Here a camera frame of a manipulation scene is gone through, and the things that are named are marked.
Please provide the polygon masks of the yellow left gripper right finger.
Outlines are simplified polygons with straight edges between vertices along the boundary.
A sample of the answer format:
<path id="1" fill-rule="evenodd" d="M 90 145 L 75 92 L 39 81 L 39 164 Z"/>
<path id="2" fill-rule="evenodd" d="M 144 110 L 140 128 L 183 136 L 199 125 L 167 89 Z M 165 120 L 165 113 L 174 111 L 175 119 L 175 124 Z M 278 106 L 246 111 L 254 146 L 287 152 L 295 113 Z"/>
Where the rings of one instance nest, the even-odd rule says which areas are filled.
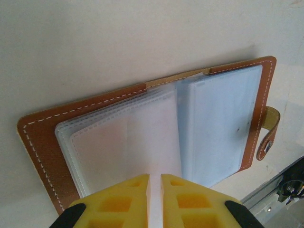
<path id="1" fill-rule="evenodd" d="M 163 227 L 259 228 L 239 200 L 171 174 L 161 175 Z"/>

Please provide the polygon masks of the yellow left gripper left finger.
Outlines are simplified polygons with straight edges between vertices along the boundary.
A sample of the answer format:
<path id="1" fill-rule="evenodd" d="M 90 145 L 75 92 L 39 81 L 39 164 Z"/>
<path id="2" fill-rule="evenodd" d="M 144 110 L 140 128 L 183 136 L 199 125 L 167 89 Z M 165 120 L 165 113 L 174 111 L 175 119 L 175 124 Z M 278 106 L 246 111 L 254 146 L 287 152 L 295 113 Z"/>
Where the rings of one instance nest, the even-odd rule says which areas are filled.
<path id="1" fill-rule="evenodd" d="M 125 180 L 74 201 L 55 228 L 147 228 L 149 174 Z"/>

